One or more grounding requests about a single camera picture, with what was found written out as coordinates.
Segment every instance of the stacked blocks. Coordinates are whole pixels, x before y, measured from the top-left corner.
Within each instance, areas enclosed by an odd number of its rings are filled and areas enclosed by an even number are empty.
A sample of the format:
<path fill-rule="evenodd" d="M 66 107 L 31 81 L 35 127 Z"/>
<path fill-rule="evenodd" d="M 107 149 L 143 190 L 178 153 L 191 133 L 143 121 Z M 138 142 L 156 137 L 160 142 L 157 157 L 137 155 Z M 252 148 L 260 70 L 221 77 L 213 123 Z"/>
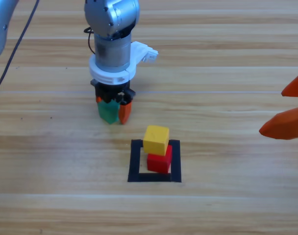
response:
<path fill-rule="evenodd" d="M 147 127 L 143 143 L 144 152 L 148 153 L 148 170 L 168 174 L 172 161 L 172 146 L 169 145 L 169 136 L 170 131 L 167 127 Z"/>

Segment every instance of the orange gripper pad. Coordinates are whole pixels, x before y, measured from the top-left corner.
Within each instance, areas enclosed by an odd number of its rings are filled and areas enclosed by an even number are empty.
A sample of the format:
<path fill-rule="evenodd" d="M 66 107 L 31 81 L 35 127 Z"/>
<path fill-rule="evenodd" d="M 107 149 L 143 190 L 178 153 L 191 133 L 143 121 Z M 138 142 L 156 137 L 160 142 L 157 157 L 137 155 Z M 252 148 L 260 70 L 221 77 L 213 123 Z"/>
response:
<path fill-rule="evenodd" d="M 298 138 L 298 108 L 275 115 L 259 132 L 263 136 L 278 140 Z"/>
<path fill-rule="evenodd" d="M 119 110 L 119 119 L 121 124 L 125 124 L 129 118 L 131 113 L 132 102 L 127 105 L 121 105 Z"/>
<path fill-rule="evenodd" d="M 96 97 L 96 102 L 99 103 L 99 102 L 101 102 L 101 101 L 102 101 L 101 97 L 100 97 L 100 96 L 97 96 L 97 97 Z"/>
<path fill-rule="evenodd" d="M 282 96 L 298 97 L 298 76 L 284 88 Z"/>

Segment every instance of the wooden table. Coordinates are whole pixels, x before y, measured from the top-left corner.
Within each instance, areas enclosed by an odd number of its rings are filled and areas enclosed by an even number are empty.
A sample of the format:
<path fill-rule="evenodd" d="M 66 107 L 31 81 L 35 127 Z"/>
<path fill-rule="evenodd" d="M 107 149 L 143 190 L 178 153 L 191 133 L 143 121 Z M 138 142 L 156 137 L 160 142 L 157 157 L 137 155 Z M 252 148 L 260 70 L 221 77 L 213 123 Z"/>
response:
<path fill-rule="evenodd" d="M 0 235 L 298 235 L 298 139 L 258 132 L 298 107 L 298 0 L 140 0 L 133 40 L 160 54 L 124 126 L 98 116 L 83 2 L 41 0 L 0 87 Z M 181 141 L 182 183 L 127 182 L 151 124 Z"/>

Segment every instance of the black square outline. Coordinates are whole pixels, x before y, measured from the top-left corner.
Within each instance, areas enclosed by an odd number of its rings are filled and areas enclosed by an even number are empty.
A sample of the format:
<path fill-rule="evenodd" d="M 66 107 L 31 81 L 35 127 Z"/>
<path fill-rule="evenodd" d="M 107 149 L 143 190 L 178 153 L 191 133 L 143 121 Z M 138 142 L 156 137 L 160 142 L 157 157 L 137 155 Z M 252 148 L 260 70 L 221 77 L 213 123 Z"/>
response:
<path fill-rule="evenodd" d="M 180 163 L 180 141 L 169 140 L 172 145 L 171 173 L 139 173 L 140 149 L 144 147 L 142 140 L 132 140 L 130 145 L 130 162 L 128 182 L 182 182 Z"/>

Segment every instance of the yellow cube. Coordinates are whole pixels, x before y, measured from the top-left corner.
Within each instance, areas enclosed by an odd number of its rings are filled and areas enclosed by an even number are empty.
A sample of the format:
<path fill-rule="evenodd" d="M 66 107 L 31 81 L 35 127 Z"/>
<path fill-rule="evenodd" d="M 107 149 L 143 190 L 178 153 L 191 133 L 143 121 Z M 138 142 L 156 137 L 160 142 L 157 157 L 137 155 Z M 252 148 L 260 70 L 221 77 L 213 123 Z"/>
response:
<path fill-rule="evenodd" d="M 144 152 L 165 156 L 169 144 L 170 130 L 163 126 L 148 126 L 144 142 Z"/>

